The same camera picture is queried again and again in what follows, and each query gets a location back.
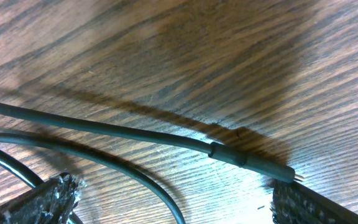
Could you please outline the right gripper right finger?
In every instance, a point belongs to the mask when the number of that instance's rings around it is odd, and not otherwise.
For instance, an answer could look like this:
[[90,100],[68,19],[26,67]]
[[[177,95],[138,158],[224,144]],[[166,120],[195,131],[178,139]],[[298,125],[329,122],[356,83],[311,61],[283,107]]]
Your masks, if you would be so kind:
[[298,182],[275,182],[271,211],[274,224],[358,224],[358,214]]

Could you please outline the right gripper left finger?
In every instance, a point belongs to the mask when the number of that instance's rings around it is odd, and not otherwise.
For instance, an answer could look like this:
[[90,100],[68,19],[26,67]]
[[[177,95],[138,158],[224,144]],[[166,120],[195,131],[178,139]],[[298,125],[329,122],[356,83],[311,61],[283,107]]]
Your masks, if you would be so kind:
[[83,181],[62,173],[0,205],[0,224],[80,223],[73,209],[81,200]]

